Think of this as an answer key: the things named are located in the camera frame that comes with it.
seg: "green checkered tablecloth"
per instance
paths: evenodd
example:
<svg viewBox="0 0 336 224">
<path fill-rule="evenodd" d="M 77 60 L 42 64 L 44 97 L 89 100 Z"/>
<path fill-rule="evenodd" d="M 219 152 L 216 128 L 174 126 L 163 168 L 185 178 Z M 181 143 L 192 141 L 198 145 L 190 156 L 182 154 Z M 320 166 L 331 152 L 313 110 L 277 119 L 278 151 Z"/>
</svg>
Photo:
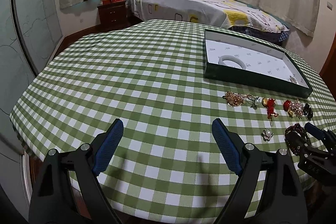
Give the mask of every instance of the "green checkered tablecloth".
<svg viewBox="0 0 336 224">
<path fill-rule="evenodd" d="M 286 149 L 285 128 L 297 122 L 303 126 L 306 119 L 291 119 L 282 110 L 283 101 L 294 97 L 205 79 L 205 28 L 233 33 L 194 23 L 152 20 L 85 36 L 47 65 L 10 118 L 42 160 L 51 148 L 71 151 L 90 143 L 120 118 L 124 136 L 109 167 L 98 177 L 112 207 L 161 222 L 212 223 L 237 180 L 212 137 L 212 121 L 220 117 L 244 142 L 276 151 Z M 288 54 L 314 89 L 302 100 L 314 110 L 312 123 L 336 129 L 336 103 L 328 88 L 303 59 Z M 270 125 L 263 107 L 228 106 L 222 99 L 227 90 L 273 97 L 279 116 Z M 274 132 L 270 142 L 261 137 L 264 128 Z M 311 140 L 315 147 L 324 148 L 320 141 Z M 293 161 L 297 169 L 298 158 L 293 156 Z M 312 179 L 297 172 L 307 188 Z M 72 178 L 78 189 L 74 174 Z M 257 208 L 264 179 L 261 172 L 249 215 Z"/>
</svg>

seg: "wall outlet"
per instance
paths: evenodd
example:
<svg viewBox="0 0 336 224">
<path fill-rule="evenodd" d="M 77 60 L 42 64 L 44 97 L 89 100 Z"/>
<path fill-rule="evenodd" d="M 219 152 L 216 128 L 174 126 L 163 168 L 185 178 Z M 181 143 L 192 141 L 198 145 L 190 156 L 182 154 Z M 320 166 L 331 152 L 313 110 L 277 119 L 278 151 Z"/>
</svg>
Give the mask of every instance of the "wall outlet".
<svg viewBox="0 0 336 224">
<path fill-rule="evenodd" d="M 328 7 L 330 10 L 333 10 L 333 5 L 332 5 L 330 2 L 327 2 L 327 7 Z"/>
</svg>

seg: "metal screw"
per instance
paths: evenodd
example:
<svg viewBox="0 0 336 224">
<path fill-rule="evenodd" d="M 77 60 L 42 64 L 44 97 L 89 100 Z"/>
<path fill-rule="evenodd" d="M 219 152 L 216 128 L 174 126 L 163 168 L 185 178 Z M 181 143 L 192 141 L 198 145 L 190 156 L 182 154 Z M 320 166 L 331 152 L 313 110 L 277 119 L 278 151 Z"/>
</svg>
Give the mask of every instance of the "metal screw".
<svg viewBox="0 0 336 224">
<path fill-rule="evenodd" d="M 285 149 L 279 149 L 279 153 L 281 154 L 281 155 L 287 155 L 287 151 L 285 150 Z"/>
<path fill-rule="evenodd" d="M 48 152 L 49 156 L 53 156 L 55 154 L 56 154 L 56 149 L 50 149 L 49 152 Z"/>
<path fill-rule="evenodd" d="M 90 148 L 90 145 L 89 145 L 88 143 L 84 143 L 84 144 L 81 145 L 81 149 L 82 149 L 83 151 L 86 151 L 86 150 L 88 150 L 89 148 Z"/>
<path fill-rule="evenodd" d="M 247 144 L 245 144 L 245 148 L 247 150 L 253 150 L 254 149 L 254 145 L 252 143 L 247 143 Z"/>
</svg>

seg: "bed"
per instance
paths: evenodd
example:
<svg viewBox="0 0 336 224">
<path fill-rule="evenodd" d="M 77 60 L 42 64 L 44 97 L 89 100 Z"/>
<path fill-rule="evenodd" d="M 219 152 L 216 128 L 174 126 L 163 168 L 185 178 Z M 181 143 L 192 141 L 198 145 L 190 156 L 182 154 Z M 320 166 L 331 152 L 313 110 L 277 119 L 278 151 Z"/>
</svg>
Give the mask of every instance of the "bed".
<svg viewBox="0 0 336 224">
<path fill-rule="evenodd" d="M 150 20 L 108 33 L 87 35 L 60 53 L 27 88 L 10 114 L 18 138 L 27 150 L 44 159 L 52 148 L 72 151 L 105 132 L 115 118 L 124 136 L 109 167 L 98 176 L 113 208 L 166 223 L 213 223 L 232 192 L 231 172 L 211 135 L 220 117 L 232 132 L 260 150 L 286 149 L 284 131 L 306 120 L 282 109 L 295 97 L 269 90 L 204 78 L 204 30 L 233 31 L 190 22 Z M 237 34 L 241 37 L 268 42 Z M 320 76 L 285 50 L 314 91 L 307 100 L 312 123 L 336 129 L 336 103 Z M 227 90 L 276 100 L 279 116 L 274 137 L 266 108 L 228 106 Z M 314 147 L 324 149 L 311 137 Z M 297 169 L 298 157 L 292 156 Z M 302 187 L 313 180 L 297 170 Z M 76 177 L 73 186 L 79 190 Z M 255 213 L 265 173 L 262 171 L 249 208 Z"/>
<path fill-rule="evenodd" d="M 230 29 L 281 45 L 289 29 L 273 16 L 235 0 L 127 0 L 142 21 L 164 19 Z"/>
</svg>

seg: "wooden nightstand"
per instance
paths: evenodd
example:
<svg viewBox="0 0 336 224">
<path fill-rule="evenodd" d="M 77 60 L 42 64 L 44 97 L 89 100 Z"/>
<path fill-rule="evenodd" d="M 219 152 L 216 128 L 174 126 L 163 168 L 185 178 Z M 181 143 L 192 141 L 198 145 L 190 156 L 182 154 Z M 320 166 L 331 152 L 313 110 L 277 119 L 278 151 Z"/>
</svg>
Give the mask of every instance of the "wooden nightstand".
<svg viewBox="0 0 336 224">
<path fill-rule="evenodd" d="M 127 28 L 125 1 L 98 6 L 100 25 L 104 31 Z"/>
</svg>

